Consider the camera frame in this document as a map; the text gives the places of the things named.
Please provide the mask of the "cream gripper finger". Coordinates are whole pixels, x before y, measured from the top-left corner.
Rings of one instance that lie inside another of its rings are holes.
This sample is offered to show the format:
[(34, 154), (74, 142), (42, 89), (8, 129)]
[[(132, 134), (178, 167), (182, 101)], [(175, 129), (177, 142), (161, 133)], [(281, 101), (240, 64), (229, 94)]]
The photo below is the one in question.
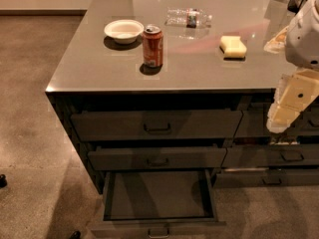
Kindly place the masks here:
[(272, 104), (267, 114), (266, 127), (270, 132), (282, 133), (292, 125), (299, 115), (300, 112)]

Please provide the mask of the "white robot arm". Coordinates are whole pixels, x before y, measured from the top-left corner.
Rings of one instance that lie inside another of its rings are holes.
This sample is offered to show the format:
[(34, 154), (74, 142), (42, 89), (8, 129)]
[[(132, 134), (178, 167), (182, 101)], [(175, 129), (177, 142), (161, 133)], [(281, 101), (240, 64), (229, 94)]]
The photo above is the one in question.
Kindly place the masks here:
[(319, 0), (307, 0), (264, 50), (285, 52), (286, 61), (297, 67), (281, 77), (267, 115), (268, 130), (282, 133), (319, 97)]

